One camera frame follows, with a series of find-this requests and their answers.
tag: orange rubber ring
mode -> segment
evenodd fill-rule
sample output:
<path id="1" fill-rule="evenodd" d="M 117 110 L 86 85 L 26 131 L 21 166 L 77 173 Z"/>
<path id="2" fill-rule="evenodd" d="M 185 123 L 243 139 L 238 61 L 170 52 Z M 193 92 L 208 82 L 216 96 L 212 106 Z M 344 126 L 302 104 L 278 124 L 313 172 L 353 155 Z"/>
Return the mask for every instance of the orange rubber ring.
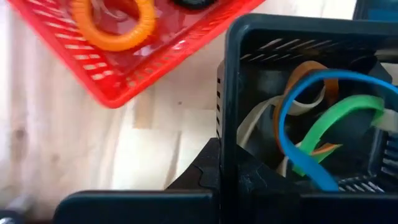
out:
<path id="1" fill-rule="evenodd" d="M 280 146 L 280 141 L 279 141 L 279 129 L 278 129 L 278 120 L 279 120 L 279 114 L 280 114 L 280 109 L 282 107 L 282 102 L 283 98 L 286 96 L 286 94 L 290 91 L 290 89 L 303 77 L 308 75 L 311 71 L 314 70 L 324 70 L 327 69 L 324 65 L 315 62 L 315 61 L 307 61 L 304 63 L 301 63 L 293 72 L 290 78 L 287 80 L 286 84 L 286 89 L 284 91 L 284 95 L 282 99 L 279 101 L 279 103 L 276 105 L 274 109 L 274 114 L 272 115 L 272 125 L 274 127 L 274 134 L 275 134 L 275 140 L 278 144 L 279 150 L 285 154 L 283 149 Z M 338 80 L 337 79 L 330 79 L 330 80 L 325 80 L 325 98 L 328 102 L 329 105 L 332 105 L 337 99 L 338 99 Z M 318 154 L 323 154 L 325 152 L 328 152 L 330 150 L 333 150 L 334 148 L 338 147 L 339 145 L 335 144 L 330 144 L 326 143 L 323 146 L 319 147 L 318 149 L 314 150 L 312 152 L 312 155 L 318 155 Z"/>
<path id="2" fill-rule="evenodd" d="M 155 29 L 155 7 L 151 0 L 135 0 L 139 10 L 137 25 L 122 35 L 99 30 L 92 19 L 91 0 L 73 0 L 72 17 L 83 37 L 91 44 L 108 51 L 128 50 L 143 42 Z"/>

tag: wooden surface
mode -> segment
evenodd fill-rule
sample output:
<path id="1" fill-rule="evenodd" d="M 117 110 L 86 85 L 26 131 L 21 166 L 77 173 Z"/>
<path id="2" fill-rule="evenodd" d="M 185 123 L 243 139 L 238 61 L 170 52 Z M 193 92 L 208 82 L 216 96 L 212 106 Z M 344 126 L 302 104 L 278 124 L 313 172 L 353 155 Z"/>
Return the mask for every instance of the wooden surface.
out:
<path id="1" fill-rule="evenodd" d="M 267 0 L 255 12 L 349 19 L 355 0 Z M 215 136 L 224 34 L 126 106 L 82 89 L 6 3 L 0 6 L 0 204 L 34 197 L 34 216 L 85 189 L 164 189 Z"/>

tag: black plastic container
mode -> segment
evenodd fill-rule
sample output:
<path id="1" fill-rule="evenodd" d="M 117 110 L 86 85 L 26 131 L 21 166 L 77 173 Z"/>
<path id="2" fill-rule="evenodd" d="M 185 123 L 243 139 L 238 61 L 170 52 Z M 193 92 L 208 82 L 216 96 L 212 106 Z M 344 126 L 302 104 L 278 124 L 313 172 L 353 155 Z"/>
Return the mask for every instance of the black plastic container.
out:
<path id="1" fill-rule="evenodd" d="M 293 68 L 304 61 L 315 60 L 329 68 L 355 69 L 372 75 L 373 69 L 380 71 L 379 62 L 398 63 L 398 51 L 395 50 L 397 48 L 398 25 L 394 23 L 263 14 L 248 14 L 236 20 L 228 31 L 225 59 L 218 70 L 217 133 L 221 140 L 221 204 L 225 209 L 223 212 L 233 213 L 241 205 L 241 201 L 233 197 L 241 191 L 241 185 L 237 184 L 237 180 L 242 176 L 237 154 L 241 149 L 236 145 L 237 128 L 252 107 L 283 92 Z M 264 70 L 262 73 L 266 73 L 265 78 L 257 77 L 261 72 L 248 74 L 248 67 L 252 70 Z M 387 81 L 391 79 L 389 76 L 379 78 Z M 264 89 L 259 89 L 259 83 L 267 86 L 265 92 Z M 360 155 L 344 153 L 344 162 L 358 160 L 360 168 L 338 174 L 336 178 L 341 191 L 344 192 L 326 194 L 326 198 L 333 198 L 336 203 L 339 203 L 340 199 L 343 203 L 344 198 L 358 199 L 357 203 L 360 203 L 360 200 L 368 198 L 368 193 L 376 193 L 371 196 L 373 200 L 394 198 L 395 201 L 397 198 L 394 192 L 398 191 L 398 141 L 394 136 L 379 130 L 373 129 L 367 134 L 370 141 L 365 142 L 366 150 L 362 149 L 362 146 L 352 149 L 355 153 L 362 152 Z M 319 206 L 328 206 L 328 200 L 318 195 L 310 182 L 304 180 L 304 183 L 296 183 L 300 188 L 294 192 L 309 193 L 312 195 L 309 197 L 319 199 Z M 259 187 L 257 191 L 264 193 L 264 189 Z M 291 200 L 292 203 L 300 203 L 299 201 Z"/>

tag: red plastic basket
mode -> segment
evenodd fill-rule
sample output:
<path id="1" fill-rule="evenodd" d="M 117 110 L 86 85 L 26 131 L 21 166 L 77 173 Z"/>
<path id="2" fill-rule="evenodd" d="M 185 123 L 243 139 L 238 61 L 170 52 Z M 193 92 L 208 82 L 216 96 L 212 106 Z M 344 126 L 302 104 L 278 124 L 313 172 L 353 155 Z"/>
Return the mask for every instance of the red plastic basket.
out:
<path id="1" fill-rule="evenodd" d="M 222 33 L 238 16 L 253 10 L 263 0 L 218 0 L 202 12 L 170 8 L 170 0 L 155 0 L 166 11 L 178 11 L 181 22 L 189 17 L 174 37 L 148 54 L 139 49 L 105 52 L 89 44 L 67 14 L 61 13 L 63 0 L 9 0 L 22 17 L 56 51 L 94 97 L 110 108 L 117 108 L 153 84 L 189 55 Z M 169 19 L 167 13 L 158 21 Z M 161 30 L 164 24 L 158 23 Z"/>

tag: black object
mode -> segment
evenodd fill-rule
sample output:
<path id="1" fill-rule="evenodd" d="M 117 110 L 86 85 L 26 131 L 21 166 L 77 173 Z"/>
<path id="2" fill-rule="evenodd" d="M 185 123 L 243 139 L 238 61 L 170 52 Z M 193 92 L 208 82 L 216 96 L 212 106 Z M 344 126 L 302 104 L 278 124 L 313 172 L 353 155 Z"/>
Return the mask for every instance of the black object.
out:
<path id="1" fill-rule="evenodd" d="M 369 0 L 357 0 L 353 19 L 368 19 Z"/>
<path id="2" fill-rule="evenodd" d="M 189 10 L 202 10 L 213 4 L 216 0 L 173 0 L 179 6 Z"/>
<path id="3" fill-rule="evenodd" d="M 252 223 L 391 223 L 397 195 L 255 193 Z"/>
<path id="4" fill-rule="evenodd" d="M 211 190 L 79 192 L 57 208 L 54 223 L 217 223 Z"/>
<path id="5" fill-rule="evenodd" d="M 220 80 L 218 108 L 222 108 L 218 112 L 220 120 L 218 134 L 221 138 L 221 204 L 229 205 L 222 207 L 221 210 L 225 220 L 232 221 L 234 219 L 229 219 L 227 214 L 238 213 L 236 205 L 240 204 L 240 201 L 233 197 L 240 187 L 236 182 L 241 176 L 237 168 L 239 167 L 237 160 L 240 148 L 236 145 L 236 129 L 254 105 L 267 99 L 261 98 L 264 96 L 263 92 L 256 90 L 256 86 L 250 85 L 251 82 L 247 81 L 258 79 L 255 73 L 251 74 L 251 77 L 242 77 L 245 74 L 244 67 L 255 66 L 263 70 L 285 74 L 290 73 L 292 68 L 304 61 L 315 60 L 329 68 L 353 69 L 359 72 L 367 70 L 368 74 L 372 75 L 371 70 L 377 68 L 378 61 L 398 61 L 398 54 L 388 51 L 398 47 L 397 40 L 398 25 L 383 22 L 250 14 L 241 17 L 230 27 L 226 39 L 224 65 L 221 66 L 224 68 L 224 72 L 218 72 L 218 80 Z M 353 82 L 342 81 L 340 84 L 348 95 L 357 92 L 351 93 L 345 86 L 350 86 L 355 90 L 363 89 L 362 85 Z M 250 92 L 252 98 L 248 98 L 248 94 L 245 92 Z M 372 92 L 381 97 L 385 94 L 377 88 Z M 343 203 L 345 197 L 356 198 L 358 199 L 356 203 L 360 203 L 359 201 L 363 200 L 365 196 L 358 192 L 363 194 L 365 192 L 384 192 L 384 195 L 374 195 L 377 200 L 395 198 L 396 196 L 390 195 L 395 195 L 394 192 L 398 191 L 398 166 L 396 166 L 398 145 L 393 144 L 396 141 L 387 133 L 370 129 L 365 134 L 360 146 L 341 149 L 325 159 L 323 165 L 339 181 L 341 189 L 356 193 L 355 195 L 327 194 L 327 197 L 333 198 L 336 203 Z M 385 154 L 386 149 L 389 151 L 389 156 Z M 306 178 L 288 178 L 288 180 L 297 183 L 304 192 L 318 191 Z M 259 195 L 268 197 L 265 195 L 270 194 L 267 192 Z M 310 206 L 305 207 L 305 203 L 300 203 L 299 199 L 296 204 L 293 195 L 297 198 L 302 197 L 293 192 L 291 194 L 285 192 L 281 196 L 269 196 L 277 197 L 277 199 L 275 203 L 269 204 L 267 209 L 271 209 L 277 203 L 283 204 L 283 200 L 287 200 L 286 204 L 291 203 L 293 207 L 298 206 L 304 210 L 310 208 Z M 319 207 L 327 206 L 329 208 L 329 202 L 326 199 L 320 197 L 317 203 Z M 369 215 L 378 217 L 375 212 Z M 258 223 L 273 220 L 272 214 L 267 214 L 268 216 L 260 215 L 262 218 L 259 218 Z M 308 217 L 303 214 L 306 213 L 299 213 L 292 219 L 316 223 L 314 220 L 308 220 Z M 333 218 L 342 221 L 345 220 L 345 215 L 347 214 L 333 213 Z"/>
<path id="6" fill-rule="evenodd" d="M 18 212 L 12 210 L 0 210 L 0 223 L 24 224 L 24 219 Z"/>

